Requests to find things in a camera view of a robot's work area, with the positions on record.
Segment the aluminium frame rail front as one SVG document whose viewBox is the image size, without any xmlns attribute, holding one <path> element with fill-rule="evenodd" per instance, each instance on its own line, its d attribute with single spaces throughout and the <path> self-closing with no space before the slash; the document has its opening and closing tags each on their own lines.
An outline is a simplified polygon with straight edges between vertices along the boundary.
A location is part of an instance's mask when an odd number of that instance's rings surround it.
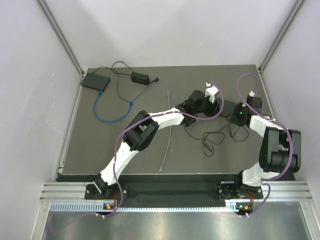
<svg viewBox="0 0 320 240">
<path fill-rule="evenodd" d="M 212 204 L 214 201 L 301 202 L 312 200 L 307 184 L 303 181 L 273 181 L 254 190 L 238 192 L 232 183 L 216 182 L 125 182 L 101 194 L 96 186 L 80 182 L 46 183 L 40 195 L 42 201 L 120 201 L 126 205 L 141 198 L 142 204 Z"/>
</svg>

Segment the black left power adapter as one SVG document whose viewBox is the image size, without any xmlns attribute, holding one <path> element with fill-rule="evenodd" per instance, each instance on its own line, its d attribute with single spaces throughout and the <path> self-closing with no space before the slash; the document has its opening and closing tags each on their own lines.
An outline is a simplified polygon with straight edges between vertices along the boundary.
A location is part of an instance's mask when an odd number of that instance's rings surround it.
<svg viewBox="0 0 320 240">
<path fill-rule="evenodd" d="M 132 72 L 130 75 L 130 78 L 133 83 L 146 85 L 146 86 L 150 84 L 150 77 L 149 75 L 146 75 L 146 74 Z"/>
</svg>

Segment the aluminium corner post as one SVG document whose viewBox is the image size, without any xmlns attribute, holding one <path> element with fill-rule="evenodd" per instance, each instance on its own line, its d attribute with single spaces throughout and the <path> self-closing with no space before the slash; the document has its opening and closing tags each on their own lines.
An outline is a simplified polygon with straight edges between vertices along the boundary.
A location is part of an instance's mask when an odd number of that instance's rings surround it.
<svg viewBox="0 0 320 240">
<path fill-rule="evenodd" d="M 70 44 L 67 41 L 67 38 L 65 37 L 63 31 L 61 30 L 56 18 L 54 17 L 51 9 L 49 8 L 47 2 L 45 0 L 36 0 L 35 2 L 39 5 L 41 11 L 43 12 L 46 19 L 48 20 L 52 30 L 54 31 L 56 37 L 58 38 L 60 44 L 62 45 L 62 47 L 63 47 L 64 51 L 66 52 L 66 54 L 68 55 L 69 59 L 71 60 L 73 66 L 75 67 L 77 72 L 82 76 L 85 73 L 85 71 L 83 70 L 79 61 L 77 60 Z"/>
<path fill-rule="evenodd" d="M 294 2 L 293 7 L 289 11 L 288 16 L 285 18 L 285 21 L 281 25 L 281 28 L 276 35 L 274 41 L 272 42 L 270 48 L 268 49 L 265 57 L 263 58 L 263 61 L 261 65 L 258 67 L 258 72 L 262 73 L 266 67 L 268 66 L 269 62 L 271 61 L 272 57 L 274 56 L 276 50 L 280 46 L 281 42 L 285 38 L 289 28 L 295 21 L 296 17 L 298 16 L 300 10 L 302 9 L 303 5 L 305 4 L 306 0 L 296 0 Z"/>
</svg>

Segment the aluminium left corner post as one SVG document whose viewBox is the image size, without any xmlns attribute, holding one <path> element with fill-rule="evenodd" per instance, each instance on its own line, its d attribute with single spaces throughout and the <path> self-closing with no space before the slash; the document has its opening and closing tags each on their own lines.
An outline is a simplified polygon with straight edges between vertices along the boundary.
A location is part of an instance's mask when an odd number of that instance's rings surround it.
<svg viewBox="0 0 320 240">
<path fill-rule="evenodd" d="M 67 38 L 65 37 L 63 31 L 61 30 L 56 18 L 54 17 L 51 9 L 49 8 L 47 2 L 45 0 L 36 0 L 35 2 L 39 5 L 41 11 L 43 12 L 46 19 L 48 20 L 52 30 L 54 31 L 56 37 L 58 38 L 60 44 L 62 45 L 62 47 L 63 47 L 64 51 L 66 52 L 66 54 L 68 55 L 69 59 L 71 60 L 73 66 L 75 67 L 77 72 L 82 76 L 85 73 L 85 71 L 83 70 L 79 61 L 77 60 L 70 44 L 67 41 Z"/>
</svg>

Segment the black network switch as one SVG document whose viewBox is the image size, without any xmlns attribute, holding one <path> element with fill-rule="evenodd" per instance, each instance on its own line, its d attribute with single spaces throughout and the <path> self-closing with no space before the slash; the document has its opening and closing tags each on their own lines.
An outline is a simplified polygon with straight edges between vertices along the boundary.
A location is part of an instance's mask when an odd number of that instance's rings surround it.
<svg viewBox="0 0 320 240">
<path fill-rule="evenodd" d="M 233 101 L 224 100 L 223 108 L 219 116 L 228 119 L 231 117 L 236 108 L 241 105 L 241 102 L 236 103 Z"/>
<path fill-rule="evenodd" d="M 104 92 L 111 82 L 111 78 L 108 76 L 98 75 L 95 73 L 87 73 L 80 85 L 85 88 L 94 89 Z"/>
</svg>

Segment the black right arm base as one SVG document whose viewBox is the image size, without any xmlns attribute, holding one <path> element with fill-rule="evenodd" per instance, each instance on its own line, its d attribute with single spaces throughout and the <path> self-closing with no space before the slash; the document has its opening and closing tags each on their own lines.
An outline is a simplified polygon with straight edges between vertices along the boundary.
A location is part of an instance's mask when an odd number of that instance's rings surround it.
<svg viewBox="0 0 320 240">
<path fill-rule="evenodd" d="M 223 200 L 231 199 L 262 199 L 263 193 L 261 187 L 239 186 L 235 183 L 218 183 L 216 185 L 217 195 Z"/>
</svg>

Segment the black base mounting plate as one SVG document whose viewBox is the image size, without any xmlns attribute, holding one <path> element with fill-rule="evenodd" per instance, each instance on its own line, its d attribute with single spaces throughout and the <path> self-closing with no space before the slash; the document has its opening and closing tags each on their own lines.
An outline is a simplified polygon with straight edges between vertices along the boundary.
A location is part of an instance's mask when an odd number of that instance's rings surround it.
<svg viewBox="0 0 320 240">
<path fill-rule="evenodd" d="M 148 197 L 173 197 L 182 198 L 208 197 L 210 200 L 222 199 L 217 194 L 217 184 L 220 182 L 126 182 L 122 183 L 122 192 L 116 184 L 109 186 L 101 194 L 94 184 L 86 187 L 84 198 L 86 200 L 119 200 L 121 194 L 125 200 L 135 199 L 140 196 Z"/>
</svg>

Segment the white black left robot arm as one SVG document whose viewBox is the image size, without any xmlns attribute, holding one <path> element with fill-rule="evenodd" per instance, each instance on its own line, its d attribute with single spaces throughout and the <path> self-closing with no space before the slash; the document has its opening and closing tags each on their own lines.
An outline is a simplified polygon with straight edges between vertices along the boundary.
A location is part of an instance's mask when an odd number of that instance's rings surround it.
<svg viewBox="0 0 320 240">
<path fill-rule="evenodd" d="M 197 120 L 211 120 L 217 117 L 224 103 L 216 101 L 220 91 L 209 86 L 204 92 L 195 90 L 188 100 L 163 112 L 147 113 L 140 111 L 127 128 L 116 139 L 113 158 L 93 180 L 96 192 L 102 198 L 109 198 L 114 191 L 113 185 L 131 159 L 145 150 L 157 131 L 172 126 L 192 125 Z"/>
</svg>

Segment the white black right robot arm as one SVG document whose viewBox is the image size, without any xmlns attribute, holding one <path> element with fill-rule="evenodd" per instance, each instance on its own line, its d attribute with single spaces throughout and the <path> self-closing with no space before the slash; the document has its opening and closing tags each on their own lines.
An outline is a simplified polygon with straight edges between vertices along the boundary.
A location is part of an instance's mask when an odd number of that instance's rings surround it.
<svg viewBox="0 0 320 240">
<path fill-rule="evenodd" d="M 279 176 L 291 159 L 286 173 L 297 173 L 301 168 L 302 134 L 289 129 L 289 135 L 283 127 L 269 116 L 260 115 L 262 99 L 251 91 L 245 103 L 238 103 L 230 115 L 232 122 L 247 126 L 262 137 L 258 162 L 252 167 L 239 172 L 234 180 L 233 192 L 239 198 L 257 192 L 262 180 Z"/>
</svg>

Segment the aluminium right corner post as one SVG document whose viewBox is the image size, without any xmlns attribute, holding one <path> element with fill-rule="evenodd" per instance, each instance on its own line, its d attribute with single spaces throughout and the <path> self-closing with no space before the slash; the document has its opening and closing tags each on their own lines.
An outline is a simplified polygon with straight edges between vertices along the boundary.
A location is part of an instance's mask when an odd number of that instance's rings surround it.
<svg viewBox="0 0 320 240">
<path fill-rule="evenodd" d="M 263 61 L 261 65 L 258 67 L 258 72 L 262 73 L 266 67 L 268 66 L 269 62 L 271 61 L 272 57 L 274 56 L 276 50 L 280 46 L 281 42 L 285 38 L 289 28 L 295 21 L 296 17 L 298 16 L 300 10 L 302 9 L 303 5 L 305 4 L 306 0 L 296 0 L 294 2 L 293 7 L 289 11 L 288 16 L 285 18 L 285 21 L 281 25 L 281 28 L 276 35 L 274 41 L 272 42 L 270 48 L 268 49 L 265 57 L 263 58 Z"/>
</svg>

